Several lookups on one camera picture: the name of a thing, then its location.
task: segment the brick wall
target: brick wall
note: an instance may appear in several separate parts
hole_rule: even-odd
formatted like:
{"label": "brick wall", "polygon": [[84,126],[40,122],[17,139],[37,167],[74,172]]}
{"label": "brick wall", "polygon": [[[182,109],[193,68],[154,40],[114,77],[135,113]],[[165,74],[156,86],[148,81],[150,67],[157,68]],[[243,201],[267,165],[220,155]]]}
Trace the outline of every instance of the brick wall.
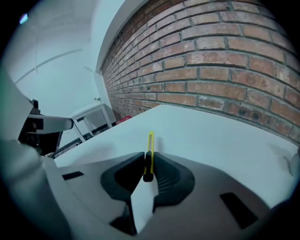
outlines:
{"label": "brick wall", "polygon": [[300,143],[300,65],[254,0],[151,0],[102,65],[116,117],[172,104],[234,118]]}

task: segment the black rectangular hole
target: black rectangular hole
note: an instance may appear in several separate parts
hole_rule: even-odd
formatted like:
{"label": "black rectangular hole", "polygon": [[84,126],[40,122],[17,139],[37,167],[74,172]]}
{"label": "black rectangular hole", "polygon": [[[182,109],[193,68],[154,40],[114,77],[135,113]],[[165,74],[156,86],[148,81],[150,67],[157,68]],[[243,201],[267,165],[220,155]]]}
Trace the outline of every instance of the black rectangular hole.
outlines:
{"label": "black rectangular hole", "polygon": [[234,193],[221,194],[220,197],[241,229],[250,226],[258,219]]}
{"label": "black rectangular hole", "polygon": [[64,180],[69,180],[69,179],[72,179],[72,178],[80,177],[82,175],[83,175],[82,172],[77,171],[77,172],[71,172],[71,173],[68,173],[68,174],[64,174],[64,175],[62,175],[62,177],[63,177]]}

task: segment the white tabletop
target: white tabletop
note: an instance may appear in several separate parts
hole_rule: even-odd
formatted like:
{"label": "white tabletop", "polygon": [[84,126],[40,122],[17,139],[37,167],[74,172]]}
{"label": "white tabletop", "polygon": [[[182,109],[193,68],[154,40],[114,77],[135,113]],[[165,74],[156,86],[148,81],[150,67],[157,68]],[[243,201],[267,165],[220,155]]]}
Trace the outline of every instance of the white tabletop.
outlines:
{"label": "white tabletop", "polygon": [[76,109],[74,112],[71,113],[71,115],[69,117],[70,118],[74,118],[74,117],[76,117],[76,116],[78,116],[78,115],[80,115],[80,114],[82,114],[84,112],[87,112],[87,111],[89,111],[89,110],[91,110],[93,108],[99,107],[101,105],[104,105],[104,102],[102,102],[102,101],[97,101],[96,102],[95,101],[93,103],[87,104],[87,105],[85,105],[83,107],[80,107],[80,108]]}
{"label": "white tabletop", "polygon": [[270,207],[288,198],[296,185],[286,165],[296,145],[246,123],[169,105],[116,125],[59,156],[55,163],[62,167],[146,151],[150,131],[154,131],[155,151],[221,169]]}

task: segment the red object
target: red object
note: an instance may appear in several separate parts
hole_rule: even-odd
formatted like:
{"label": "red object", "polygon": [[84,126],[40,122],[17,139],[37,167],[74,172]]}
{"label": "red object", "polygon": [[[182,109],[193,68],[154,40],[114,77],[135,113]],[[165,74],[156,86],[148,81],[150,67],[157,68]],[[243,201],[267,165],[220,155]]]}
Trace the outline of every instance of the red object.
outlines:
{"label": "red object", "polygon": [[130,116],[126,116],[125,118],[122,118],[121,120],[117,121],[116,122],[116,125],[122,123],[122,122],[125,122],[126,120],[130,119],[131,117]]}

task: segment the white table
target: white table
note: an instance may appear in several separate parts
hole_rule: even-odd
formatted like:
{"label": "white table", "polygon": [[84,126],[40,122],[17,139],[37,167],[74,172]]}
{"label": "white table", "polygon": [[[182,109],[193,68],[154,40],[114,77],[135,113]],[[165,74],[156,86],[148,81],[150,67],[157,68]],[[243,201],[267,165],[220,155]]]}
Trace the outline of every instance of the white table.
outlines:
{"label": "white table", "polygon": [[84,122],[86,128],[88,129],[90,135],[94,136],[93,133],[92,133],[92,130],[90,129],[89,125],[87,124],[87,122],[85,120],[85,116],[87,116],[87,115],[89,115],[89,114],[91,114],[95,111],[98,111],[98,110],[102,111],[108,127],[112,128],[113,126],[112,126],[112,124],[111,124],[111,122],[108,118],[108,115],[107,115],[106,110],[105,110],[105,104],[103,102],[94,102],[94,103],[88,104],[86,106],[83,106],[81,108],[78,108],[69,116],[71,119],[73,119],[73,121],[74,121],[74,127],[73,128],[76,131],[76,133],[78,134],[78,136],[79,136],[79,138],[81,139],[82,142],[85,142],[85,139],[84,139],[83,135],[81,134],[81,132],[78,129],[77,120],[83,117],[83,122]]}
{"label": "white table", "polygon": [[[170,105],[159,105],[116,125],[54,161],[63,167],[146,152],[150,131],[154,131],[155,151],[221,169],[269,207],[287,199],[296,186],[286,164],[286,158],[291,160],[297,152],[293,143],[243,122]],[[155,194],[153,186],[140,181],[131,196],[138,232],[152,215]]]}

